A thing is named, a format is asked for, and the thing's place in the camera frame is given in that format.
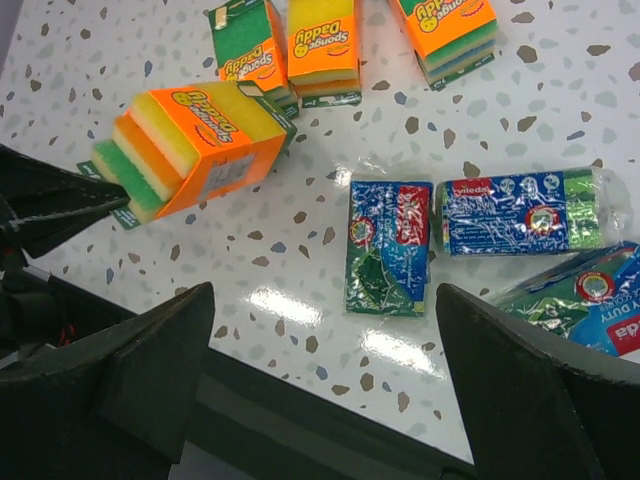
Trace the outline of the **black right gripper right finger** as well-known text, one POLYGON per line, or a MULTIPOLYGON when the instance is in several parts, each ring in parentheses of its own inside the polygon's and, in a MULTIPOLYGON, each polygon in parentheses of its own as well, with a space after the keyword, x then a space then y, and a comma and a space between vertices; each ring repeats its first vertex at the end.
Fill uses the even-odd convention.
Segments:
POLYGON ((437 288, 436 314, 479 478, 638 478, 638 364, 449 283, 437 288))

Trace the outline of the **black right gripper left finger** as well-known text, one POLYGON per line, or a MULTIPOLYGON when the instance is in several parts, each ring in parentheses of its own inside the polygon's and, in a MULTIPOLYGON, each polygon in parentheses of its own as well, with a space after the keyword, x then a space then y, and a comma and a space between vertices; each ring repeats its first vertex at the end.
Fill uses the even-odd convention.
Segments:
POLYGON ((165 479, 181 460, 211 283, 1 371, 4 479, 165 479))

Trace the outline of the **orange three sponge pack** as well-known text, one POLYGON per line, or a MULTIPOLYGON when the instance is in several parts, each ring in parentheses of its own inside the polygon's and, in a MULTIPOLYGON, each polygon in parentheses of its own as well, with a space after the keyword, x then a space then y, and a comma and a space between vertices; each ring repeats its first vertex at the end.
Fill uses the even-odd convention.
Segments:
POLYGON ((126 230, 261 182, 297 128, 253 81, 205 82, 136 94, 77 168, 117 184, 126 230))

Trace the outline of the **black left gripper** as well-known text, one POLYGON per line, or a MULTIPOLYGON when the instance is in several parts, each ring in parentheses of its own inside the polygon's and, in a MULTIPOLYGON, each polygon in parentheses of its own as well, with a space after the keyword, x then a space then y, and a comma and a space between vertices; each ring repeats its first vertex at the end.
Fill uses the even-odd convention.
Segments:
POLYGON ((1 346, 26 350, 11 370, 104 363, 138 337, 136 315, 28 265, 128 204, 123 187, 1 147, 1 346))

